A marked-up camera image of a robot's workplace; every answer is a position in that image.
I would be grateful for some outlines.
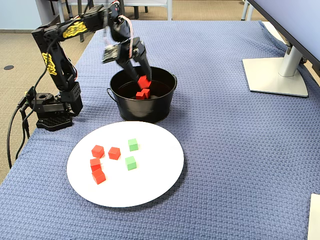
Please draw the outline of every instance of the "cube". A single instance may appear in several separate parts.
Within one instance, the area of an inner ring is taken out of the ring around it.
[[[120,153],[120,148],[117,148],[117,147],[111,147],[109,152],[109,158],[110,159],[113,159],[113,160],[118,160],[121,153]]]
[[[92,172],[101,168],[100,158],[90,159],[90,166]]]
[[[126,165],[126,168],[128,169],[128,171],[137,168],[137,163],[136,163],[136,160],[133,156],[125,158],[125,165]]]
[[[92,172],[92,177],[96,184],[100,184],[106,180],[106,176],[104,172],[101,170],[101,168]]]
[[[146,99],[150,98],[150,89],[144,88],[141,92],[144,93]]]
[[[135,138],[128,140],[128,146],[129,146],[130,152],[138,150],[137,140]]]
[[[144,75],[144,76],[141,76],[141,77],[139,78],[138,84],[139,84],[139,87],[140,87],[141,89],[147,89],[147,88],[149,88],[149,86],[150,86],[150,84],[151,84],[151,81],[149,81],[149,80],[147,79],[147,76]]]
[[[145,94],[140,91],[138,91],[135,95],[135,99],[138,99],[138,100],[143,100],[143,99],[145,99],[145,97],[146,97]]]
[[[102,158],[102,156],[105,154],[104,147],[99,145],[95,145],[91,152],[92,156],[99,159]]]

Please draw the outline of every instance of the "bucket handle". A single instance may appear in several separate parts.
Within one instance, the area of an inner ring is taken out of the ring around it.
[[[178,79],[177,79],[176,75],[172,74],[172,76],[173,76],[173,78],[175,79],[175,82],[176,82],[175,88],[173,90],[176,90],[176,88],[178,86]]]
[[[111,90],[110,87],[108,87],[108,88],[106,89],[106,92],[108,93],[109,97],[118,104],[117,100],[115,100],[115,99],[111,96],[109,90]]]

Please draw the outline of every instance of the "black cable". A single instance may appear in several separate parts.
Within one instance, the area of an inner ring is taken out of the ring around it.
[[[19,109],[21,109],[24,104],[26,103],[27,101],[27,98],[24,96],[23,98],[21,98],[21,100],[18,102],[13,114],[12,114],[12,117],[11,117],[11,120],[10,120],[10,123],[9,123],[9,127],[8,127],[8,133],[7,133],[7,136],[6,136],[6,154],[7,154],[7,157],[8,157],[8,163],[9,163],[9,168],[11,169],[12,167],[12,162],[11,162],[11,153],[10,153],[10,135],[11,135],[11,128],[12,128],[12,124],[14,122],[14,119],[15,119],[15,116],[18,112]]]
[[[23,148],[24,144],[25,144],[25,140],[26,140],[26,132],[25,132],[25,122],[27,121],[27,119],[30,117],[30,115],[35,111],[36,109],[36,95],[37,95],[37,92],[36,92],[36,87],[37,85],[39,84],[40,80],[44,77],[44,75],[46,74],[47,72],[47,69],[48,69],[48,65],[49,65],[49,53],[50,53],[50,49],[51,47],[53,46],[54,43],[56,43],[56,39],[54,39],[48,46],[47,50],[46,50],[46,65],[45,65],[45,69],[43,71],[43,73],[41,74],[41,76],[39,77],[39,79],[36,81],[32,91],[33,91],[33,97],[34,97],[34,103],[33,103],[33,108],[31,110],[31,112],[29,112],[29,114],[23,119],[22,121],[22,132],[23,132],[23,139],[22,139],[22,143],[18,149],[18,151],[16,152],[16,155],[15,155],[15,159],[17,160],[18,156],[19,156],[19,153],[21,151],[21,149]]]
[[[15,160],[17,160],[18,156],[19,156],[19,153],[21,151],[21,149],[23,148],[24,144],[25,144],[25,140],[26,140],[26,132],[25,132],[25,126],[22,124],[22,132],[23,132],[23,139],[22,139],[22,143],[18,149],[18,151],[16,152],[16,155],[15,155]]]
[[[21,113],[21,118],[22,121],[25,119],[26,115],[26,110],[29,107],[29,104],[25,104],[23,105],[22,108],[20,108],[20,113]],[[30,138],[30,133],[29,133],[29,124],[28,124],[28,120],[25,121],[24,123],[24,130],[26,132],[26,137],[29,139]]]
[[[11,163],[11,155],[10,155],[10,134],[11,134],[11,127],[12,123],[14,122],[15,116],[19,110],[19,106],[17,106],[12,114],[10,123],[9,123],[9,128],[8,128],[8,134],[6,135],[6,154],[8,156],[8,163],[9,163],[9,168],[11,169],[12,163]]]

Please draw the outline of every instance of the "white plate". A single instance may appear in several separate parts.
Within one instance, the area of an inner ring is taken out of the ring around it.
[[[130,151],[128,140],[139,149]],[[95,145],[103,146],[100,159],[106,181],[96,184],[90,159]],[[119,160],[109,159],[111,147],[120,148]],[[134,156],[137,168],[128,171],[125,158]],[[106,207],[132,207],[147,203],[168,191],[179,178],[184,153],[169,131],[141,121],[122,121],[103,126],[85,136],[72,150],[66,173],[73,189],[90,202]]]

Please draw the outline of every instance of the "yellow label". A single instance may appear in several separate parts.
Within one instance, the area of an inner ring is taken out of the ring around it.
[[[44,59],[44,62],[45,62],[45,65],[47,65],[47,61],[48,61],[48,57],[47,57],[47,54],[46,53],[42,53],[42,57]],[[49,63],[48,63],[48,67],[47,67],[47,70],[50,74],[52,75],[57,75],[56,73],[56,65],[54,64],[54,62],[52,61],[52,57],[49,53]]]
[[[62,34],[63,38],[73,37],[79,33],[87,31],[87,27],[83,21],[77,21],[70,27],[68,27]]]

